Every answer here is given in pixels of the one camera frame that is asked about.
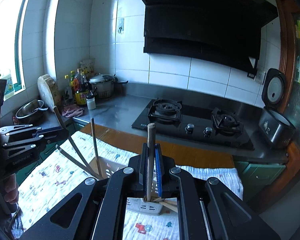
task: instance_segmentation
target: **black glass cooktop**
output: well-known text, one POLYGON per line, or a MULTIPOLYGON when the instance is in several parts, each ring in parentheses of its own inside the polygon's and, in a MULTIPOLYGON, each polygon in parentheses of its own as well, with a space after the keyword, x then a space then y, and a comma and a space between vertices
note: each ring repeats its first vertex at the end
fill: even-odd
POLYGON ((142 113, 132 124, 132 128, 147 130, 149 123, 156 124, 156 133, 175 138, 182 138, 206 144, 222 145, 253 150, 249 135, 241 123, 241 132, 224 131, 216 127, 212 117, 212 109, 182 105, 176 114, 169 114, 167 119, 161 117, 162 112, 155 110, 151 100, 142 113))

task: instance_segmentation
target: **black range hood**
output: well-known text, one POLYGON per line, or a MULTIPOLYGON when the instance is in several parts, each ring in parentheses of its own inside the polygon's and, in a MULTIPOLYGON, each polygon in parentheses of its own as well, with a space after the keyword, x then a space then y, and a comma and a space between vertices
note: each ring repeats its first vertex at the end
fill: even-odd
POLYGON ((266 0, 142 0, 145 53, 205 59, 255 75, 261 28, 278 16, 266 0), (249 57, 256 59, 254 66, 249 57))

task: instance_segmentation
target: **white jar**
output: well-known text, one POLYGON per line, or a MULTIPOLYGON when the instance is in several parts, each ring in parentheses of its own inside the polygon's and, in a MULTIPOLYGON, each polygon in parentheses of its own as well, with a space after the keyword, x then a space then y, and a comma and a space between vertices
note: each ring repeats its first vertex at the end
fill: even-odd
POLYGON ((3 100, 7 100, 9 97, 12 97, 14 95, 14 86, 12 82, 12 77, 10 70, 6 70, 5 72, 0 72, 0 79, 6 79, 6 89, 4 91, 4 97, 3 100))
POLYGON ((87 99, 88 110, 96 109, 96 101, 94 100, 94 95, 88 94, 86 96, 86 99, 87 99))

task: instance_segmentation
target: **green window frame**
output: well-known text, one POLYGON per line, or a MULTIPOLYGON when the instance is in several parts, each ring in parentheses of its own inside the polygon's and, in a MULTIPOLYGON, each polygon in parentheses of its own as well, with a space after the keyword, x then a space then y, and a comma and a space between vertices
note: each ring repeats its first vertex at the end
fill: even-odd
POLYGON ((22 89, 21 84, 21 74, 20 74, 20 65, 19 65, 19 33, 20 33, 20 22, 21 22, 21 16, 22 12, 25 9, 25 2, 26 0, 22 0, 20 11, 18 15, 18 21, 17 21, 17 27, 16 27, 16 36, 14 40, 14 61, 15 61, 15 67, 16 67, 16 76, 17 76, 17 83, 13 84, 15 92, 22 89))

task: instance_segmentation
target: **human hand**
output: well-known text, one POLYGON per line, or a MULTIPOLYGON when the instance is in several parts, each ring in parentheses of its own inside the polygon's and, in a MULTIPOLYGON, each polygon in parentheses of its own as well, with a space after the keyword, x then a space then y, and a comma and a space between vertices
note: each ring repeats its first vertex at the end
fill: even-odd
POLYGON ((4 190, 6 191, 6 194, 3 196, 4 200, 10 204, 17 203, 19 200, 18 188, 19 185, 16 180, 16 174, 14 173, 8 177, 4 185, 4 190))

